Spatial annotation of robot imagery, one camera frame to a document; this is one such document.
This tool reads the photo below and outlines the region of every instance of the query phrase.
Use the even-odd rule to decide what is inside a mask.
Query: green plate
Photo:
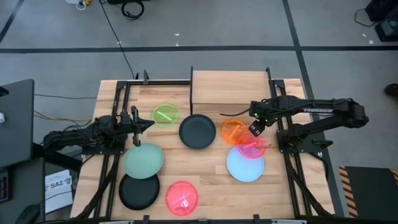
[[[152,112],[152,120],[158,126],[168,127],[178,120],[178,109],[171,103],[157,105]]]
[[[163,162],[163,151],[155,144],[144,143],[128,150],[124,155],[123,168],[132,178],[146,179],[160,171]]]

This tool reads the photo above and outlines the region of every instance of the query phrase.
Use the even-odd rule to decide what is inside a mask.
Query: translucent orange plate
[[[221,125],[221,137],[224,141],[235,145],[237,138],[248,130],[248,127],[238,119],[227,119]]]

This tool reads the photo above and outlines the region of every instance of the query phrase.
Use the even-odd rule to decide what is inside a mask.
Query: translucent green plate
[[[123,169],[136,179],[146,179],[155,175],[163,166],[164,155],[161,148],[151,143],[133,146],[124,155]]]

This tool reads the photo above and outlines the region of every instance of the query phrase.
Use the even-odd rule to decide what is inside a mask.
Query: red plate
[[[236,147],[244,157],[257,159],[265,153],[266,141],[263,137],[255,137],[250,131],[246,131],[236,140]]]
[[[166,192],[166,206],[176,216],[184,217],[191,214],[197,205],[198,191],[188,181],[177,181]]]

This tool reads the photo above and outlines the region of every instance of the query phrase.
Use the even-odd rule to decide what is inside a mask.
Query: wooden tabletop
[[[117,80],[103,80],[101,82],[94,117],[111,114],[116,83]],[[305,97],[300,79],[285,79],[285,85],[288,95],[295,95],[299,98]],[[120,105],[123,102],[123,95],[121,93]],[[133,86],[130,90],[127,108],[135,105],[141,118],[150,119],[152,110],[158,104],[164,102],[172,103],[178,107],[178,121],[168,128],[153,125],[143,135],[140,135],[142,142],[156,144],[164,152],[165,162],[158,173],[160,179],[159,196],[154,204],[141,211],[130,210],[121,203],[118,187],[125,174],[122,167],[123,157],[121,157],[112,220],[142,220],[144,215],[149,215],[151,220],[252,219],[253,214],[259,214],[260,218],[294,217],[284,159],[279,152],[275,136],[276,124],[267,128],[262,134],[269,143],[269,148],[264,154],[265,169],[262,176],[255,182],[242,183],[230,176],[226,168],[226,155],[233,146],[224,142],[220,137],[221,118],[215,118],[216,139],[208,148],[193,150],[187,148],[181,142],[178,136],[178,128],[182,120],[190,115],[190,87],[188,85]],[[194,113],[202,112],[208,115],[213,112],[209,112],[206,106],[200,106],[200,103],[193,105]],[[239,112],[239,106],[236,107],[236,110],[236,112]],[[253,121],[252,118],[247,117],[242,117],[242,120],[248,126]],[[293,122],[307,123],[310,122],[310,117],[307,114],[298,114],[293,117]],[[125,150],[131,147],[132,140],[129,138],[126,141]],[[309,190],[326,210],[333,213],[322,162],[308,154],[301,154],[301,158]],[[81,168],[71,217],[78,215],[96,192],[102,161],[103,156],[94,156]],[[178,180],[188,180],[198,189],[198,207],[187,217],[176,217],[165,206],[165,192],[172,183]],[[296,189],[298,189],[300,212],[304,214],[301,193],[298,187]],[[105,214],[108,191],[104,195],[101,215]]]

